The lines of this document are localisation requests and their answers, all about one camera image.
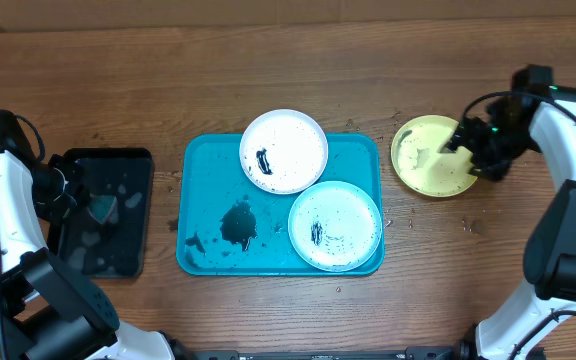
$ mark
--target tray rim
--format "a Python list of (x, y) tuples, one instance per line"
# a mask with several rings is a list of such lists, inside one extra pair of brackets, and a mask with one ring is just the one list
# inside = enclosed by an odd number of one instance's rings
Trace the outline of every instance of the tray rim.
[[(379, 149), (377, 147), (377, 144), (368, 136), (361, 134), (361, 133), (339, 133), (339, 132), (326, 132), (326, 139), (328, 141), (328, 143), (330, 144), (331, 142), (335, 141), (334, 138), (336, 137), (356, 137), (358, 139), (357, 142), (361, 142), (363, 143), (366, 147), (369, 148), (369, 150), (371, 150), (371, 157), (372, 160), (374, 161), (377, 170), (376, 171), (376, 177), (373, 177), (373, 182), (377, 182), (377, 195), (378, 195), (378, 199), (373, 199), (377, 205), (377, 208), (379, 209), (379, 213), (382, 217), (382, 223), (384, 221), (383, 217), (384, 217), (384, 213), (383, 213), (383, 201), (382, 201), (382, 189), (381, 189), (381, 169), (380, 166), (381, 164), (379, 163)], [(179, 192), (179, 217), (177, 220), (177, 239), (176, 239), (176, 246), (175, 246), (175, 258), (177, 260), (177, 264), (179, 264), (179, 267), (181, 267), (186, 273), (193, 275), (193, 276), (250, 276), (250, 277), (266, 277), (266, 276), (301, 276), (301, 277), (313, 277), (313, 276), (341, 276), (341, 277), (360, 277), (360, 276), (370, 276), (372, 274), (374, 274), (383, 264), (384, 259), (386, 257), (386, 241), (385, 241), (385, 232), (382, 231), (382, 235), (381, 235), (381, 241), (379, 242), (379, 246), (378, 246), (378, 250), (380, 250), (380, 256), (378, 257), (377, 261), (375, 262), (375, 264), (368, 268), (368, 270), (363, 270), (363, 271), (355, 271), (357, 269), (353, 269), (353, 270), (349, 270), (346, 272), (329, 272), (329, 271), (324, 271), (324, 270), (320, 270), (317, 269), (315, 267), (312, 268), (312, 270), (304, 272), (304, 273), (295, 273), (295, 272), (281, 272), (281, 271), (277, 271), (277, 272), (259, 272), (259, 273), (251, 273), (251, 272), (243, 272), (240, 270), (234, 270), (232, 269), (229, 271), (222, 271), (222, 270), (216, 270), (216, 271), (209, 271), (207, 269), (201, 269), (201, 268), (188, 268), (187, 267), (187, 262), (185, 261), (185, 252), (180, 253), (180, 248), (185, 248), (185, 247), (180, 247), (180, 233), (179, 233), (179, 229), (182, 228), (182, 218), (181, 218), (181, 214), (183, 212), (184, 209), (184, 202), (183, 202), (183, 197), (184, 195), (187, 195), (188, 192), (188, 187), (184, 187), (183, 184), (187, 183), (187, 181), (189, 181), (190, 178), (190, 174), (185, 170), (186, 164), (188, 164), (188, 156), (189, 154), (192, 154), (192, 151), (194, 148), (206, 143), (206, 142), (214, 142), (214, 141), (210, 141), (216, 137), (222, 138), (222, 139), (226, 139), (229, 138), (228, 140), (232, 139), (241, 139), (241, 137), (243, 136), (243, 133), (236, 133), (236, 134), (201, 134), (197, 137), (195, 137), (194, 139), (192, 139), (188, 145), (186, 146), (186, 150), (184, 152), (184, 166), (182, 168), (182, 174), (181, 174), (181, 191)]]

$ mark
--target blue tray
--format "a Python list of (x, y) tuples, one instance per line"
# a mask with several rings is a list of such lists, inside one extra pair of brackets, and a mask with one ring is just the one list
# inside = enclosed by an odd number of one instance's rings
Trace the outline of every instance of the blue tray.
[[(328, 164), (318, 182), (339, 180), (358, 186), (372, 197), (383, 217), (375, 143), (361, 134), (327, 134), (326, 138)], [(240, 141), (241, 134), (202, 135), (186, 148), (177, 233), (177, 262), (182, 269), (193, 275), (362, 276), (379, 268), (385, 255), (383, 239), (375, 254), (351, 271), (326, 272), (303, 261), (286, 229), (290, 207), (299, 194), (270, 194), (248, 180), (239, 162)], [(256, 221), (257, 237), (246, 251), (222, 238), (224, 215), (235, 210)]]

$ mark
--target plate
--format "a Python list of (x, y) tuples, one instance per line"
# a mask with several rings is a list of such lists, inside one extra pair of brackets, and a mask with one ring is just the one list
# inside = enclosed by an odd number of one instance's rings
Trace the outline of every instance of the plate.
[(241, 139), (239, 160), (259, 188), (294, 194), (314, 184), (328, 161), (328, 142), (310, 116), (273, 110), (253, 121)]
[(466, 191), (477, 177), (468, 174), (472, 153), (464, 147), (454, 154), (439, 153), (458, 122), (445, 116), (414, 118), (397, 131), (390, 156), (395, 172), (411, 189), (433, 197)]
[(308, 188), (288, 215), (288, 234), (297, 254), (310, 265), (332, 272), (366, 262), (377, 249), (382, 230), (374, 201), (343, 181)]

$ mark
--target wooden surface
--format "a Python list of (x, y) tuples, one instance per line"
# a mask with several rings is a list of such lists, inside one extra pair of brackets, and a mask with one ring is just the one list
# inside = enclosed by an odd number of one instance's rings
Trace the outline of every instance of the wooden surface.
[(0, 32), (576, 16), (576, 0), (0, 0)]
[[(474, 98), (508, 89), (526, 63), (552, 65), (559, 84), (576, 86), (576, 18), (0, 34), (0, 108), (31, 119), (49, 153), (152, 152), (143, 274), (98, 281), (123, 320), (196, 350), (399, 349), (452, 344), (501, 305), (554, 192), (531, 153), (504, 182), (426, 198), (396, 177), (389, 143), (409, 119), (457, 117)], [(276, 108), (304, 111), (329, 132), (353, 131), (352, 119), (377, 142), (392, 225), (372, 276), (192, 277), (177, 265), (168, 222), (186, 145), (242, 132)], [(479, 235), (464, 231), (464, 216)], [(576, 358), (576, 319), (544, 345), (551, 358)]]

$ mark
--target brown tabletop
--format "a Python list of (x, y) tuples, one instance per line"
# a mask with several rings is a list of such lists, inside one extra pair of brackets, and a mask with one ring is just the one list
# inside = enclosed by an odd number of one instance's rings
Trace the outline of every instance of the brown tabletop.
[[(416, 116), (456, 118), (474, 98), (507, 90), (526, 63), (553, 66), (558, 84), (576, 87), (576, 18), (0, 34), (0, 108), (33, 121), (48, 154), (152, 152), (143, 273), (96, 281), (123, 320), (195, 350), (450, 345), (519, 284), (526, 239), (553, 184), (543, 158), (527, 153), (503, 182), (480, 180), (434, 200), (397, 178), (390, 141)], [(178, 215), (186, 145), (200, 134), (242, 132), (276, 108), (377, 143), (392, 225), (375, 274), (194, 277), (177, 264), (168, 222)], [(479, 234), (464, 231), (464, 216)], [(543, 345), (551, 358), (576, 358), (576, 319)]]

